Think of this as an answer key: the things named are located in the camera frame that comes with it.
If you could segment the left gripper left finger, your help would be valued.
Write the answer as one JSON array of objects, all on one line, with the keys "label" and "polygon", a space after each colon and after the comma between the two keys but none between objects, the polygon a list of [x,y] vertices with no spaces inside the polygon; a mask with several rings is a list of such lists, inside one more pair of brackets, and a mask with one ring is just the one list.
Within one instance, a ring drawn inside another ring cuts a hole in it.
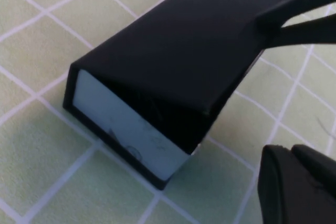
[{"label": "left gripper left finger", "polygon": [[335,194],[305,169],[292,148],[263,147],[257,190],[263,223],[335,223]]}]

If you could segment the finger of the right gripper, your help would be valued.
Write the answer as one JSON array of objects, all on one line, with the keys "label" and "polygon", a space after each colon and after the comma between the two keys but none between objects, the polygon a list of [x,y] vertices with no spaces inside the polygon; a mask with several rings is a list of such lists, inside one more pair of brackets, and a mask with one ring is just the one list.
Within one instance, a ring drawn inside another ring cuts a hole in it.
[{"label": "finger of the right gripper", "polygon": [[305,44],[335,44],[335,14],[282,28],[277,47]]},{"label": "finger of the right gripper", "polygon": [[289,19],[313,9],[335,3],[335,0],[284,0],[257,16],[262,33],[270,36],[268,47],[277,47],[277,33]]}]

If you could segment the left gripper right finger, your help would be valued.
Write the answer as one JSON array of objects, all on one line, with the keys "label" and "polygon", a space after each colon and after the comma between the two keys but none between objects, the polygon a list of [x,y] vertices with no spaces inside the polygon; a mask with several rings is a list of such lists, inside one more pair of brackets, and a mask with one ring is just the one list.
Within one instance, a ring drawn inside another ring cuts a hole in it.
[{"label": "left gripper right finger", "polygon": [[335,160],[306,146],[296,144],[293,155],[330,194],[335,194]]}]

